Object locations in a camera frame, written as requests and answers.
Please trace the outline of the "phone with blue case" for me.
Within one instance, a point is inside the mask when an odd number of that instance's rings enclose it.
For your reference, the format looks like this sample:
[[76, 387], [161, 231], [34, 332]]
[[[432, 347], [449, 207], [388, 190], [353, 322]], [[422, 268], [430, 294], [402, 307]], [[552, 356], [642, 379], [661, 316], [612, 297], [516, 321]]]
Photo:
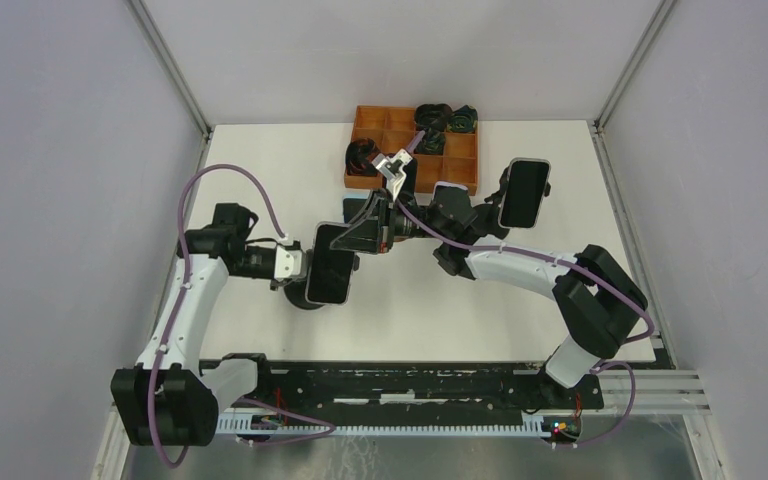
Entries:
[[347, 226], [359, 225], [368, 221], [374, 210], [375, 194], [347, 194], [342, 199], [343, 220]]

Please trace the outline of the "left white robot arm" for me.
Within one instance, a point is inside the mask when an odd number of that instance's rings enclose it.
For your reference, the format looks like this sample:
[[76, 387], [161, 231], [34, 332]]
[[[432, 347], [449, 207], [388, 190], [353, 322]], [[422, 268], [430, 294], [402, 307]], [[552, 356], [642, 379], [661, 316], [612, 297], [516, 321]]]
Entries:
[[202, 369], [201, 349], [214, 306], [229, 278], [267, 280], [271, 289], [301, 280], [309, 254], [294, 241], [257, 246], [249, 236], [258, 221], [234, 203], [215, 206], [212, 220], [184, 234], [187, 248], [175, 265], [175, 294], [134, 366], [115, 371], [110, 388], [134, 445], [207, 446], [218, 417], [239, 398], [266, 405], [274, 381], [262, 356], [231, 354]]

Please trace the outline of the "black round phone stand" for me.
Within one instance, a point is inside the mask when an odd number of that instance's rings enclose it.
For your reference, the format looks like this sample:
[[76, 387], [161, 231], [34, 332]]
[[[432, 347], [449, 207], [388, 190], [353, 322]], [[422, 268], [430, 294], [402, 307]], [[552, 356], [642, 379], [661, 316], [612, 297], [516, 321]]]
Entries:
[[306, 297], [306, 285], [301, 282], [291, 283], [283, 288], [285, 298], [290, 304], [303, 311], [313, 311], [324, 307], [324, 304], [311, 302]]

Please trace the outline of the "phone with clear case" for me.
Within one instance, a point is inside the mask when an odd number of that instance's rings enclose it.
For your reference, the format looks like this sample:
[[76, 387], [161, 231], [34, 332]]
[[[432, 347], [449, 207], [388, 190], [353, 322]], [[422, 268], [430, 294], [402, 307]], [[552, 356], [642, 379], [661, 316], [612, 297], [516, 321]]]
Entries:
[[331, 243], [347, 230], [347, 226], [323, 222], [316, 228], [305, 299], [317, 305], [342, 305], [348, 300], [356, 254], [335, 250]]

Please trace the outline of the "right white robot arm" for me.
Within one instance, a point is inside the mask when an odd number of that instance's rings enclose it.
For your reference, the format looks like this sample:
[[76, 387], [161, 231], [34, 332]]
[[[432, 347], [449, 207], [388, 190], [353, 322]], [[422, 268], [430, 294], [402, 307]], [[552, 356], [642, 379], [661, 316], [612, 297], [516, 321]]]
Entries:
[[377, 189], [328, 246], [384, 254], [399, 240], [435, 238], [441, 244], [434, 256], [449, 275], [496, 281], [554, 301], [568, 335], [547, 359], [537, 392], [545, 405], [562, 408], [577, 396], [584, 376], [635, 341], [632, 331], [646, 318], [648, 300], [601, 246], [563, 253], [506, 242], [499, 210], [492, 200], [472, 204], [464, 187], [446, 182], [436, 185], [428, 205], [406, 193], [393, 200]]

